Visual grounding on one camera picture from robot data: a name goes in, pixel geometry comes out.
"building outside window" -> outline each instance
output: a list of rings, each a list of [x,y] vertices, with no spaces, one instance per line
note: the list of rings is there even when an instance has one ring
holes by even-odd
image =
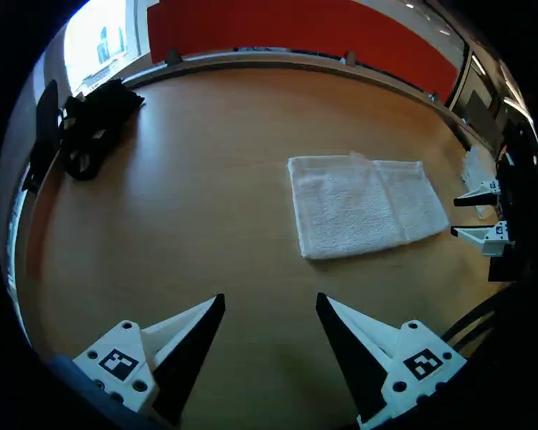
[[[64,60],[72,94],[87,94],[109,80],[135,59],[137,52],[132,55],[129,51],[126,0],[86,3],[68,22],[64,39]]]

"black fabric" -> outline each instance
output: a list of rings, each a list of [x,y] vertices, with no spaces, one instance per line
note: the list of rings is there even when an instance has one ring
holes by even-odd
[[[118,144],[123,124],[143,102],[121,80],[111,80],[81,101],[69,97],[62,121],[61,156],[74,179],[94,179],[103,161]]]

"folded towel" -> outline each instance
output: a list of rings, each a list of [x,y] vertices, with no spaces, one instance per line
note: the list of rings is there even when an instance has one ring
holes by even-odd
[[[480,143],[475,143],[464,156],[464,169],[461,176],[466,189],[473,191],[480,182],[493,181],[496,178],[496,164],[489,150]],[[495,214],[492,206],[477,206],[476,211],[480,219],[486,219]]]
[[[418,162],[289,158],[301,255],[330,259],[437,234],[448,218]]]

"table surface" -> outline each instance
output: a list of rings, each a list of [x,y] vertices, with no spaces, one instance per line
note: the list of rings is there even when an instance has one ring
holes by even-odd
[[[120,320],[151,325],[224,292],[185,429],[333,429],[355,419],[317,292],[441,334],[497,290],[488,259],[446,231],[349,259],[300,255],[286,169],[294,156],[421,160],[450,222],[482,224],[474,208],[453,207],[466,192],[464,150],[428,108],[299,70],[203,72],[137,92],[145,104],[99,176],[60,185],[30,336],[75,356]]]

